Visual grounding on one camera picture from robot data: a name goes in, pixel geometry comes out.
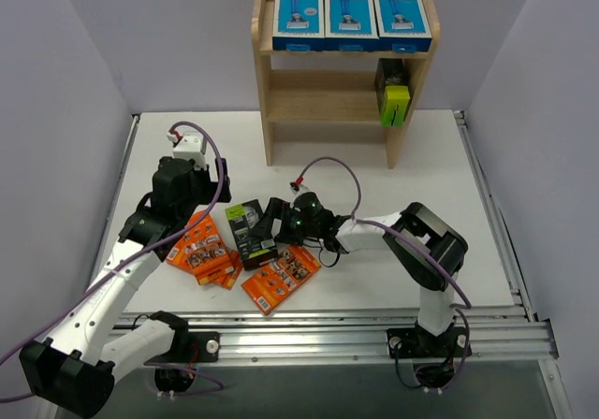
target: shelf board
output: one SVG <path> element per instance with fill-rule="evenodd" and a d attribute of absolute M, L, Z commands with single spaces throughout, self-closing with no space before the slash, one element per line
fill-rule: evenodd
<path fill-rule="evenodd" d="M 272 70 L 266 120 L 380 124 L 374 72 Z"/>
<path fill-rule="evenodd" d="M 262 21 L 262 37 L 260 38 L 260 54 L 283 54 L 287 56 L 308 57 L 361 57 L 361 58 L 389 58 L 389 59 L 426 59 L 427 52 L 397 53 L 393 51 L 284 51 L 272 49 L 272 23 L 274 22 L 274 2 L 267 1 L 264 6 L 264 20 Z"/>

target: screw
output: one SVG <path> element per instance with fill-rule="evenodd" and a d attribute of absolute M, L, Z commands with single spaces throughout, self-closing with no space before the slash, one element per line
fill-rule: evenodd
<path fill-rule="evenodd" d="M 206 343 L 206 351 L 209 354 L 216 354 L 218 352 L 219 344 L 217 340 L 208 340 Z"/>
<path fill-rule="evenodd" d="M 389 347 L 395 349 L 396 346 L 400 349 L 402 347 L 402 340 L 400 340 L 399 337 L 391 337 L 389 339 Z"/>
<path fill-rule="evenodd" d="M 463 349 L 466 346 L 466 336 L 465 335 L 459 335 L 457 343 Z"/>

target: barcode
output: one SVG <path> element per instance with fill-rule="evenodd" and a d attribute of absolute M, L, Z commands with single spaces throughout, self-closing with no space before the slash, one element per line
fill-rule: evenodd
<path fill-rule="evenodd" d="M 262 246 L 262 249 L 271 248 L 272 246 L 274 246 L 274 240 L 272 240 L 272 239 L 265 239 L 264 241 L 262 241 L 260 243 L 260 245 Z"/>
<path fill-rule="evenodd" d="M 258 304 L 260 304 L 260 307 L 262 308 L 262 310 L 266 311 L 270 309 L 270 304 L 266 301 L 266 299 L 264 297 L 259 297 L 258 298 Z"/>
<path fill-rule="evenodd" d="M 179 253 L 179 249 L 172 248 L 167 255 L 167 260 L 172 260 L 173 258 L 175 258 L 175 256 L 177 256 L 177 253 Z"/>

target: black box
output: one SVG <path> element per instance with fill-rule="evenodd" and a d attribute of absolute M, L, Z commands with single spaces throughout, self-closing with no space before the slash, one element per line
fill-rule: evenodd
<path fill-rule="evenodd" d="M 250 236 L 250 228 L 262 217 L 257 199 L 229 207 L 225 213 L 245 269 L 256 269 L 276 260 L 277 245 L 271 235 L 266 239 Z"/>

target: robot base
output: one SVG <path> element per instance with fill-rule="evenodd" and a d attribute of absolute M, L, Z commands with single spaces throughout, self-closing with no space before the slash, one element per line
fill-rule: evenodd
<path fill-rule="evenodd" d="M 395 358 L 397 346 L 397 358 L 399 360 L 413 358 L 447 358 L 449 355 L 461 357 L 472 355 L 472 349 L 468 345 L 464 349 L 466 341 L 466 329 L 464 327 L 451 326 L 446 332 L 438 337 L 433 336 L 420 326 L 406 328 L 390 328 L 387 330 L 387 350 L 389 357 Z"/>

